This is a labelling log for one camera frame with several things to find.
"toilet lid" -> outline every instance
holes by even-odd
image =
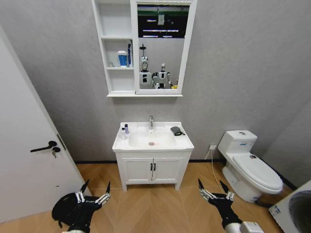
[[[233,160],[258,184],[273,190],[279,190],[282,188],[283,182],[277,173],[255,155],[236,155],[233,157]]]

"vanity cabinet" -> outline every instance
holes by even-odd
[[[123,190],[129,184],[173,183],[178,190],[191,152],[116,153]]]

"toilet tank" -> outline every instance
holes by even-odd
[[[248,130],[232,130],[227,131],[223,135],[218,150],[222,154],[234,153],[242,154],[248,153],[253,147],[257,136]]]

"textured wall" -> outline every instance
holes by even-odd
[[[311,179],[311,101],[280,134],[263,159],[297,187]]]
[[[234,129],[256,134],[253,152],[262,156],[310,100],[310,0],[198,0],[182,98],[106,97],[89,0],[0,6],[0,23],[75,160],[115,160],[119,123],[150,114],[182,121],[191,159]]]

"cup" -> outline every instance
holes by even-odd
[[[121,67],[127,67],[127,63],[126,63],[127,52],[121,50],[121,51],[118,51],[117,54],[118,54],[118,57],[119,57],[120,66]]]

